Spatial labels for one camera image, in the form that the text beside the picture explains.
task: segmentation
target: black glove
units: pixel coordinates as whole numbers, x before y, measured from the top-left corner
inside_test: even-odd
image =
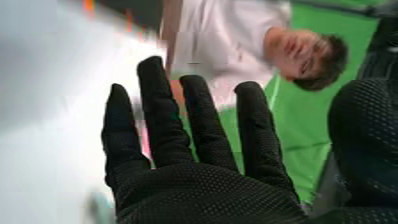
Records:
[[[398,81],[355,80],[328,111],[332,152],[350,200],[307,223],[398,223]]]
[[[128,94],[113,84],[106,103],[103,146],[106,184],[119,223],[300,223],[307,217],[280,161],[280,145],[263,90],[236,87],[245,176],[238,173],[204,80],[184,76],[188,120],[200,163],[170,94],[161,59],[138,65],[142,108],[156,169],[140,153]]]

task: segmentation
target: green backdrop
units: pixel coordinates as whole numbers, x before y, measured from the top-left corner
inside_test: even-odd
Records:
[[[380,1],[334,0],[328,2],[341,3],[348,6],[360,6]],[[350,46],[348,69],[330,88],[320,93],[304,92],[275,76],[264,89],[282,144],[284,164],[293,178],[300,200],[305,202],[311,202],[312,199],[312,190],[330,150],[327,135],[330,100],[341,86],[355,79],[376,22],[375,19],[293,4],[293,28],[337,34],[344,38]],[[220,120],[229,135],[240,171],[243,171],[234,109],[220,113]]]

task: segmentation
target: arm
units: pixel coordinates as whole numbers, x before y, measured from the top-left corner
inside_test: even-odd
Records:
[[[163,0],[163,21],[160,38],[167,43],[165,73],[170,75],[170,65],[174,59],[176,38],[179,30],[183,0]]]

